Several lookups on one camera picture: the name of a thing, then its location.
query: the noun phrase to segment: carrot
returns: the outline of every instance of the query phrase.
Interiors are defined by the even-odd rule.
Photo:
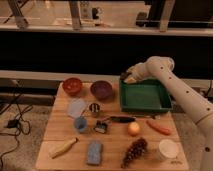
[[[164,134],[164,135],[171,135],[171,130],[167,129],[165,127],[162,127],[161,125],[157,124],[154,120],[146,120],[146,123],[153,128],[154,130],[156,130],[157,132]]]

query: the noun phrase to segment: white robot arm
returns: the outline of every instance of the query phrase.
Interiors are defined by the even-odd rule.
[[[172,70],[174,61],[169,57],[152,56],[145,63],[129,68],[130,75],[124,80],[135,83],[157,78],[180,104],[186,114],[206,137],[200,171],[213,170],[213,104],[176,77]]]

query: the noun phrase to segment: cup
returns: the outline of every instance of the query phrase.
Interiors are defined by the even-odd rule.
[[[87,120],[85,117],[80,116],[74,120],[74,127],[78,133],[84,133],[87,129]]]
[[[170,140],[163,139],[160,141],[157,149],[157,156],[160,161],[165,161],[167,159],[174,159],[179,153],[178,145]]]

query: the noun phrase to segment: white small bowl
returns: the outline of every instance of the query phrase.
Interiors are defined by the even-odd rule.
[[[177,157],[178,153],[179,148],[174,141],[170,139],[163,139],[160,141],[157,149],[157,155],[160,160],[174,159]]]

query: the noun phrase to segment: blue cup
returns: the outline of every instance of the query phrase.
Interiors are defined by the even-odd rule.
[[[87,120],[80,116],[74,120],[74,127],[79,133],[83,133],[87,129]]]

